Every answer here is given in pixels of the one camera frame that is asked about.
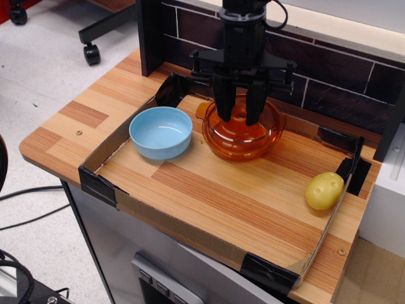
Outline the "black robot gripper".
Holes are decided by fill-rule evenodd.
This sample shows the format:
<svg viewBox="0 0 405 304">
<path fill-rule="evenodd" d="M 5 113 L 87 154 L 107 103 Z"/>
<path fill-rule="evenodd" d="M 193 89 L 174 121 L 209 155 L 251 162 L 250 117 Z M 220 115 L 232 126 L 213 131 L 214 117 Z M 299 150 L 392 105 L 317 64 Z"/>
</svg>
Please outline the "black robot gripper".
<svg viewBox="0 0 405 304">
<path fill-rule="evenodd" d="M 266 30 L 278 30 L 266 22 L 265 9 L 220 9 L 223 48 L 193 51 L 192 77 L 212 85 L 218 116 L 230 120 L 235 106 L 236 86 L 247 88 L 246 124 L 258 122 L 267 94 L 293 91 L 297 64 L 266 51 Z"/>
</svg>

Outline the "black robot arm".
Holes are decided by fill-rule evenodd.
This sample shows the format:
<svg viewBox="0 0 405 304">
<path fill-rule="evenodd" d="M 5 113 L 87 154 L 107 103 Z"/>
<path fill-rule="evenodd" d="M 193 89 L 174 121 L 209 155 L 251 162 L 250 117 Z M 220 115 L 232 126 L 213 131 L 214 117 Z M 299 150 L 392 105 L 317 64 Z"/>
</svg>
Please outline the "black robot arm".
<svg viewBox="0 0 405 304">
<path fill-rule="evenodd" d="M 291 60 L 276 57 L 265 49 L 266 31 L 280 30 L 285 23 L 266 22 L 267 1 L 223 1 L 219 17 L 223 22 L 223 47 L 193 51 L 192 77 L 210 84 L 218 116 L 229 121 L 237 88 L 246 89 L 246 125 L 254 125 L 272 91 L 293 90 Z"/>
</svg>

